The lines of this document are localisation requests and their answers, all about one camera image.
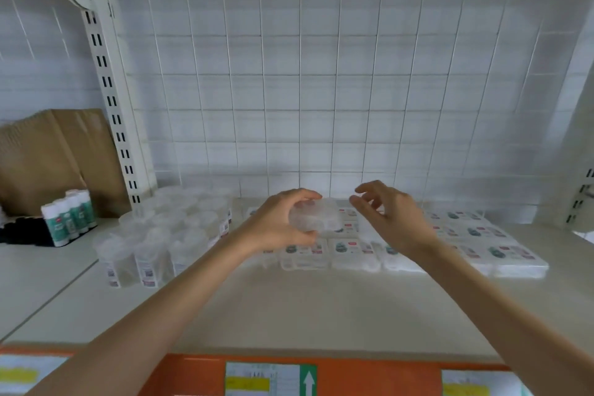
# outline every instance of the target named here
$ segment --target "person's right arm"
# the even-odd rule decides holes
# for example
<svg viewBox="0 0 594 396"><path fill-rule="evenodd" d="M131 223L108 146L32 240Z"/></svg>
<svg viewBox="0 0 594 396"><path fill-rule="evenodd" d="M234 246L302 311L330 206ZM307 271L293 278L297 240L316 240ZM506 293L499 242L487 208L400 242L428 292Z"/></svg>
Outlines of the person's right arm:
<svg viewBox="0 0 594 396"><path fill-rule="evenodd" d="M594 394L594 359L504 295L438 240L408 194L382 182L360 185L353 206L392 248L450 295L535 396ZM383 204L385 215L377 211Z"/></svg>

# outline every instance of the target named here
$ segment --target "white back panel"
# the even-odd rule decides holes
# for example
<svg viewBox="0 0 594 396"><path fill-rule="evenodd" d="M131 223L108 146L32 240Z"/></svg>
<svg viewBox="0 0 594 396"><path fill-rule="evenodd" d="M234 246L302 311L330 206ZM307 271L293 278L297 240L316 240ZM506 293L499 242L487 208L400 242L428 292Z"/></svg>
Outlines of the white back panel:
<svg viewBox="0 0 594 396"><path fill-rule="evenodd" d="M157 180L242 196L380 179L530 221L594 57L592 0L112 1Z"/></svg>
<svg viewBox="0 0 594 396"><path fill-rule="evenodd" d="M0 0L0 124L102 107L80 10L68 0Z"/></svg>

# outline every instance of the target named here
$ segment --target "person's left hand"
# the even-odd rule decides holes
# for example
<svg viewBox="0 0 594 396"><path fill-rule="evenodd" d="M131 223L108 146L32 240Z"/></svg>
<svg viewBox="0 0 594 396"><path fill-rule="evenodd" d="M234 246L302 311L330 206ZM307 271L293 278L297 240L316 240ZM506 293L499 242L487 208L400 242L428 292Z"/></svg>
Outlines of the person's left hand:
<svg viewBox="0 0 594 396"><path fill-rule="evenodd" d="M258 211L233 232L249 253L281 249L289 244L312 246L317 232L301 232L289 224L289 211L297 202L321 199L316 191L304 188L283 191L266 199Z"/></svg>

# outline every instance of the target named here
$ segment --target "yellow label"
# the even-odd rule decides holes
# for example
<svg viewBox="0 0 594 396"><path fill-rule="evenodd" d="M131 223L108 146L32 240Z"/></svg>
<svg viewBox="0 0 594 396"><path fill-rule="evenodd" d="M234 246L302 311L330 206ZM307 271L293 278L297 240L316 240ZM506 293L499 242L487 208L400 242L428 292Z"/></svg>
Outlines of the yellow label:
<svg viewBox="0 0 594 396"><path fill-rule="evenodd" d="M443 396L489 396L490 393L485 385L444 384Z"/></svg>
<svg viewBox="0 0 594 396"><path fill-rule="evenodd" d="M270 391L270 379L264 377L226 377L226 390Z"/></svg>
<svg viewBox="0 0 594 396"><path fill-rule="evenodd" d="M4 384L34 384L38 376L36 369L0 367L0 382Z"/></svg>

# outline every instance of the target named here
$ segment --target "brown cardboard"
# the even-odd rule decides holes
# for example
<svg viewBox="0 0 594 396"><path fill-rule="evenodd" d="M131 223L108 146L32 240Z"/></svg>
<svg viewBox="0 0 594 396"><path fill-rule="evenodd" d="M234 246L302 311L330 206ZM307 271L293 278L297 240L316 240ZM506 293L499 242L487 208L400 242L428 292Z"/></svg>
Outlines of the brown cardboard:
<svg viewBox="0 0 594 396"><path fill-rule="evenodd" d="M84 188L99 217L130 210L101 110L46 110L0 127L0 204L9 215L39 216L41 205Z"/></svg>

